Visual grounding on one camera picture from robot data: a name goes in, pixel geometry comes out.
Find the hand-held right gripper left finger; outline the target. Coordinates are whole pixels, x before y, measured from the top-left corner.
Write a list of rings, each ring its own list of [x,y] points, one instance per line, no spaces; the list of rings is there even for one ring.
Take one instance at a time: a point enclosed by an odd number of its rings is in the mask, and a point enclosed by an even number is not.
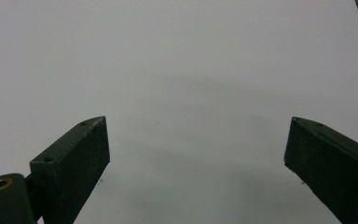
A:
[[[45,224],[74,224],[109,162],[104,116],[78,123],[31,160]]]

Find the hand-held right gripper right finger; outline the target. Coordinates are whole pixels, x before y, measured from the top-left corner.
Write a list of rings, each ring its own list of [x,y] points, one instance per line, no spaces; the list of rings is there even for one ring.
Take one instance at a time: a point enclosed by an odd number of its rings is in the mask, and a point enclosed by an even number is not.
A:
[[[358,224],[358,143],[309,119],[291,119],[284,164],[342,224]]]

